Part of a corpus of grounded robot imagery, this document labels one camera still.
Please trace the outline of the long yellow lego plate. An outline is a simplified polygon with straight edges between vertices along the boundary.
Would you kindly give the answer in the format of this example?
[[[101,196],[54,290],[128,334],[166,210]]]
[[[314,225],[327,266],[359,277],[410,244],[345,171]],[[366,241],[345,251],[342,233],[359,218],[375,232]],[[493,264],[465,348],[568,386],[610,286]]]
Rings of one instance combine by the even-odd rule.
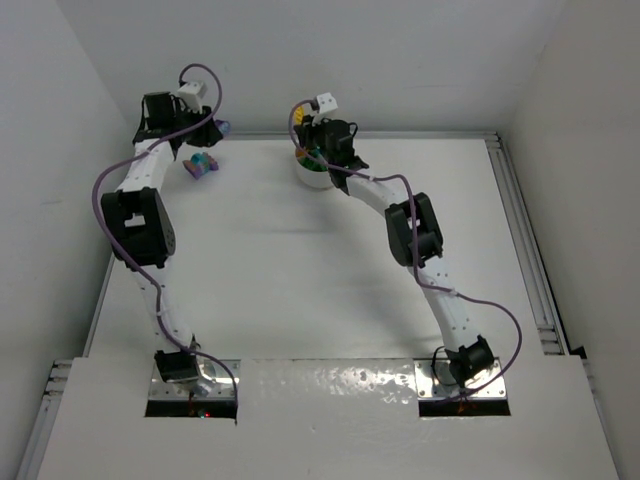
[[[305,117],[305,109],[303,106],[299,106],[295,109],[293,114],[293,123],[295,125],[300,125]]]

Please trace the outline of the green lego brick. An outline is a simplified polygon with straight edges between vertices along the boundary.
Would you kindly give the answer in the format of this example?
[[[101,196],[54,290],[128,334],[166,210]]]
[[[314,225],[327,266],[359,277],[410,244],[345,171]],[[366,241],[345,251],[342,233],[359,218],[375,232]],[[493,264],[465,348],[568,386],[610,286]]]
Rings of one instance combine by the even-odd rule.
[[[326,167],[322,161],[319,161],[316,155],[302,155],[299,159],[299,164],[308,171],[311,172],[325,172]]]

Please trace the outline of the white divided round container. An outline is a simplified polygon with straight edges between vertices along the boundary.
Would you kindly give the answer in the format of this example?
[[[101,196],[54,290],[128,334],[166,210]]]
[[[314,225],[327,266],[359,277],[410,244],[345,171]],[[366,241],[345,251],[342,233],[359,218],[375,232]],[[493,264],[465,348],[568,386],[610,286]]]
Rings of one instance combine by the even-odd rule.
[[[333,183],[326,168],[325,172],[311,172],[305,170],[300,164],[299,159],[302,156],[302,152],[297,149],[295,151],[295,171],[299,180],[306,186],[317,189],[326,190],[333,187]]]

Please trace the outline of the teal purple butterfly lego cluster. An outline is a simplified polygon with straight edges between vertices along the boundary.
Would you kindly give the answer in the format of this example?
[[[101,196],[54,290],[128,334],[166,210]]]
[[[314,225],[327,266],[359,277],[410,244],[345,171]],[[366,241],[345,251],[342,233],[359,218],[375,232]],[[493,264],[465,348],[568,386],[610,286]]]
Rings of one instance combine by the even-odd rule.
[[[219,170],[218,162],[207,152],[195,153],[189,159],[184,160],[182,164],[195,180]]]

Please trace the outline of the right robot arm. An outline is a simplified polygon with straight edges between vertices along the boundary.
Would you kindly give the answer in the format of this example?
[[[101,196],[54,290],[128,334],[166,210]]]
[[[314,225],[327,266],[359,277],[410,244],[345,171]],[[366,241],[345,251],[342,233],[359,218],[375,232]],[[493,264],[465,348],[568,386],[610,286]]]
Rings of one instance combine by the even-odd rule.
[[[314,123],[309,115],[292,122],[301,153],[328,170],[333,186],[379,213],[394,260],[423,291],[440,328],[449,372],[463,388],[494,364],[487,340],[473,326],[455,291],[443,258],[444,238],[428,195],[414,193],[406,177],[376,175],[356,153],[357,125],[344,120]]]

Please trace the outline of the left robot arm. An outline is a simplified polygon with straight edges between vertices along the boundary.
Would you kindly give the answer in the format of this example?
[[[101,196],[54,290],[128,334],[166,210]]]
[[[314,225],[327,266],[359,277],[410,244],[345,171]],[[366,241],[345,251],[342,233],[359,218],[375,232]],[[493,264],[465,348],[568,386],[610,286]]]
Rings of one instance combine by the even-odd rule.
[[[170,92],[144,95],[141,109],[134,161],[117,189],[101,196],[99,207],[106,231],[117,243],[114,254],[133,272],[151,318],[160,377],[186,384],[201,376],[195,354],[199,344],[167,293],[176,234],[160,191],[182,145],[212,147],[229,134],[230,125],[214,119],[209,106],[191,110]]]

